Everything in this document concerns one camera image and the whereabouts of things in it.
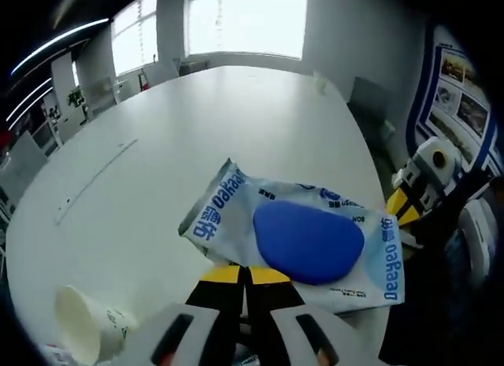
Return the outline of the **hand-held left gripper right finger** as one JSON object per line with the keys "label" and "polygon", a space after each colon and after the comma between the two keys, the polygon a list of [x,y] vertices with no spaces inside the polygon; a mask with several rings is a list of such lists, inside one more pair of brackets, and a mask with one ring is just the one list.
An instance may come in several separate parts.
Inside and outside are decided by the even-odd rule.
{"label": "hand-held left gripper right finger", "polygon": [[284,274],[245,272],[246,304],[261,365],[379,365],[359,334],[338,316],[307,305]]}

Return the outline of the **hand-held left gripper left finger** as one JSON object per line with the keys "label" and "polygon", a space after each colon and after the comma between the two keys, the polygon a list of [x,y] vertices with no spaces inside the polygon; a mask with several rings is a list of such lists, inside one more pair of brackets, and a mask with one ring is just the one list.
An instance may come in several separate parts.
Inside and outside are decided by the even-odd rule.
{"label": "hand-held left gripper left finger", "polygon": [[172,303],[128,336],[125,365],[230,365],[244,282],[239,266],[211,268],[184,303]]}

